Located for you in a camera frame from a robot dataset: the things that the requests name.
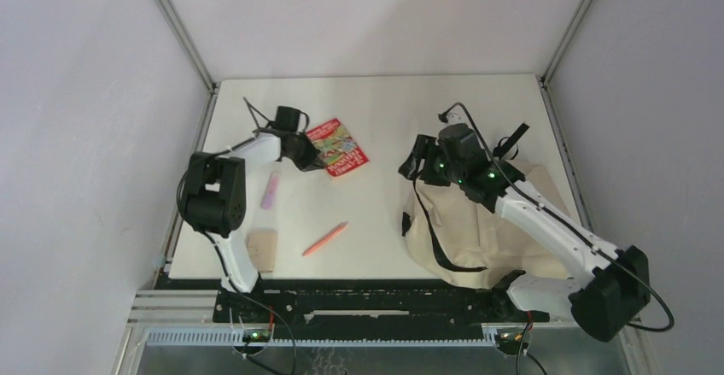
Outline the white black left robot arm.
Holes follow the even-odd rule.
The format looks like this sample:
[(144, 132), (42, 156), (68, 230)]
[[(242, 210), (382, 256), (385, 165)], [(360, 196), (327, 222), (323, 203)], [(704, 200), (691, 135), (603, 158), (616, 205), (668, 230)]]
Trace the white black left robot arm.
[(284, 158), (302, 172), (323, 170), (320, 151), (307, 136), (309, 115), (279, 106), (275, 117), (252, 135), (217, 152), (196, 151), (178, 182), (176, 204), (184, 223), (210, 242), (222, 270), (222, 287), (238, 293), (233, 308), (247, 321), (266, 312), (266, 297), (254, 290), (260, 271), (245, 243), (231, 235), (248, 209), (247, 176)]

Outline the cream canvas student bag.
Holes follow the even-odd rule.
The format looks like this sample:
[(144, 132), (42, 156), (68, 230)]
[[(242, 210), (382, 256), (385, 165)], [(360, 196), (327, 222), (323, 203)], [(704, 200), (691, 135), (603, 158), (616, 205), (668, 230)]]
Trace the cream canvas student bag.
[(491, 289), (514, 270), (544, 278), (569, 276), (529, 234), (436, 176), (442, 157), (433, 137), (418, 135), (398, 170), (413, 183), (401, 214), (401, 236), (419, 266), (451, 285), (470, 289)]

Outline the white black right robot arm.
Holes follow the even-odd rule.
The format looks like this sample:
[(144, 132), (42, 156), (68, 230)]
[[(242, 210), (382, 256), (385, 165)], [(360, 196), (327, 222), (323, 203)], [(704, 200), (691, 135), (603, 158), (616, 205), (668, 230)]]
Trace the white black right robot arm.
[(608, 342), (649, 303), (640, 249), (576, 224), (545, 167), (486, 153), (466, 124), (418, 135), (399, 172), (412, 183), (401, 216), (411, 258), (451, 285), (501, 290), (501, 319), (548, 313)]

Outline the red comic book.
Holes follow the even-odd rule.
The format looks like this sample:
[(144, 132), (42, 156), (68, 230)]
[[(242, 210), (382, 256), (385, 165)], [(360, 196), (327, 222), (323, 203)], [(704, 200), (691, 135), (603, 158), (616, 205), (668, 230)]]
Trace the red comic book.
[(307, 136), (332, 178), (339, 178), (369, 162), (367, 154), (337, 118), (308, 130)]

